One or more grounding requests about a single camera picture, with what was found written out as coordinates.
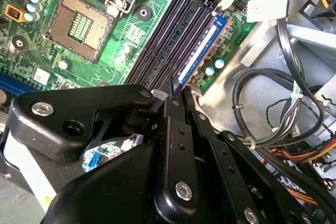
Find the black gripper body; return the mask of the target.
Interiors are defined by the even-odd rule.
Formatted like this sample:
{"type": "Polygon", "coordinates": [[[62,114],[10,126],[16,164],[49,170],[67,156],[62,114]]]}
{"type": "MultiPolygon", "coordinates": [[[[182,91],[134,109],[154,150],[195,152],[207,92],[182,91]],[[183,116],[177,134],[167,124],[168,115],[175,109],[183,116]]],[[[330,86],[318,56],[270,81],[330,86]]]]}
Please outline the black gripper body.
{"type": "Polygon", "coordinates": [[[243,204],[192,143],[141,144],[68,183],[43,223],[242,223],[243,204]]]}

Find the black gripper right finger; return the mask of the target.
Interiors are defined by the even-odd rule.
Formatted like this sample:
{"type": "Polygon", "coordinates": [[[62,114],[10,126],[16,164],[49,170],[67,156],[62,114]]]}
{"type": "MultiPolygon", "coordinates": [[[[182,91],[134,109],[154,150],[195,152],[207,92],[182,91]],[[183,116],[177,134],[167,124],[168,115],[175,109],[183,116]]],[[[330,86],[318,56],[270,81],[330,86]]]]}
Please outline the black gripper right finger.
{"type": "Polygon", "coordinates": [[[229,131],[216,135],[209,118],[196,109],[195,92],[183,90],[187,118],[196,135],[196,151],[218,176],[220,207],[226,223],[314,223],[306,209],[229,131]]]}

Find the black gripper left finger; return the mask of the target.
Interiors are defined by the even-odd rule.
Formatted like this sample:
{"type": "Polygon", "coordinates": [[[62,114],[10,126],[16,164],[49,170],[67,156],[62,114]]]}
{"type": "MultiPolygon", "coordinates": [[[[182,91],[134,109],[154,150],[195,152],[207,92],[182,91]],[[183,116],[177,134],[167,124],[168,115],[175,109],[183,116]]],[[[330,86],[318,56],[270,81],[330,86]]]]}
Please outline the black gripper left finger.
{"type": "Polygon", "coordinates": [[[139,84],[28,92],[10,106],[3,155],[47,213],[68,183],[145,143],[192,143],[180,88],[139,84]]]}

